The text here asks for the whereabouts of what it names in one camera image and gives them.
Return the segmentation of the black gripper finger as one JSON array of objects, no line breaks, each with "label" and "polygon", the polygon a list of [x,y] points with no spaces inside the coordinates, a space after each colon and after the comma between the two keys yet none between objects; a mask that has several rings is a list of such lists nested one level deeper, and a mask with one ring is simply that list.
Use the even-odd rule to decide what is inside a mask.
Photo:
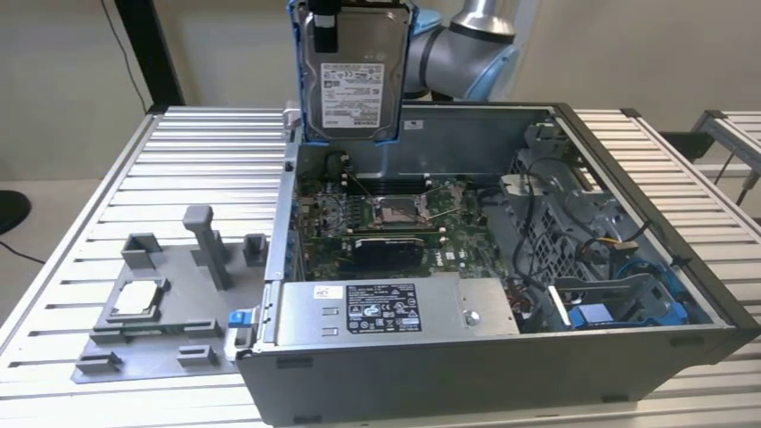
[{"label": "black gripper finger", "polygon": [[336,18],[341,12],[341,7],[340,0],[311,0],[315,50],[317,52],[337,51]]}]

